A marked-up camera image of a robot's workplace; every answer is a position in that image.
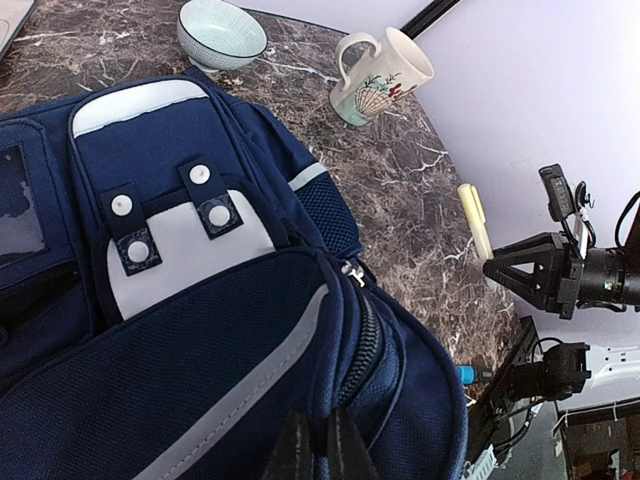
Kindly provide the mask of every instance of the black pole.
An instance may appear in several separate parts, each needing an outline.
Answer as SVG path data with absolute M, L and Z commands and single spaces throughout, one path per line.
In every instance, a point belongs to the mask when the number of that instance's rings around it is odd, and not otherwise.
M 460 0 L 433 0 L 418 15 L 401 28 L 411 39 L 415 39 L 440 17 L 451 10 Z

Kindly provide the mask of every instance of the white snap button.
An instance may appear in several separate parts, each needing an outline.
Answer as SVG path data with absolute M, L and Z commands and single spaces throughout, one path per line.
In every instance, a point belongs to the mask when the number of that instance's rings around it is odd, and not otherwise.
M 144 242 L 132 242 L 127 249 L 127 255 L 132 262 L 142 263 L 149 258 L 149 247 Z
M 224 227 L 231 219 L 231 212 L 227 207 L 216 205 L 209 211 L 209 221 L 216 227 Z
M 111 210 L 119 217 L 124 217 L 131 213 L 133 202 L 126 195 L 118 195 L 111 201 Z
M 196 185 L 202 185 L 209 181 L 211 172 L 206 165 L 196 165 L 189 171 L 189 179 Z

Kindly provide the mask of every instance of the mesh pocket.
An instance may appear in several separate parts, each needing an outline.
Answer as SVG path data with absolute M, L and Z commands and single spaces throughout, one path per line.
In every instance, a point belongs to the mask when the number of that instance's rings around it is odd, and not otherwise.
M 331 253 L 352 257 L 362 251 L 356 222 L 328 173 L 318 176 L 296 194 Z

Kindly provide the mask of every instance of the zipper pull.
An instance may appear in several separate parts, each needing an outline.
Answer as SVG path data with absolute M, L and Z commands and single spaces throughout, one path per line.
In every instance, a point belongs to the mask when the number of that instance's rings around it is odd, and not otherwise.
M 349 260 L 346 260 L 344 262 L 344 265 L 342 265 L 342 268 L 340 269 L 340 271 L 344 273 L 346 276 L 355 279 L 356 282 L 358 282 L 358 285 L 360 285 L 360 288 L 365 287 L 364 270 L 362 269 L 361 266 L 358 265 L 356 267 Z

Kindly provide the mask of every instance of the marble countertop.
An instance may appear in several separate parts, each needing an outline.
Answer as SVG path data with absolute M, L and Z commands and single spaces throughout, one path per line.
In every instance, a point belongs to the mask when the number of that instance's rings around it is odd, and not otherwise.
M 189 66 L 176 40 L 177 0 L 40 0 L 0 61 L 0 114 Z M 355 128 L 333 112 L 343 34 L 254 13 L 262 57 L 214 74 L 267 106 L 327 166 L 360 226 L 364 259 L 459 363 L 496 367 L 519 329 L 510 296 L 487 287 L 458 201 L 460 179 L 413 96 Z

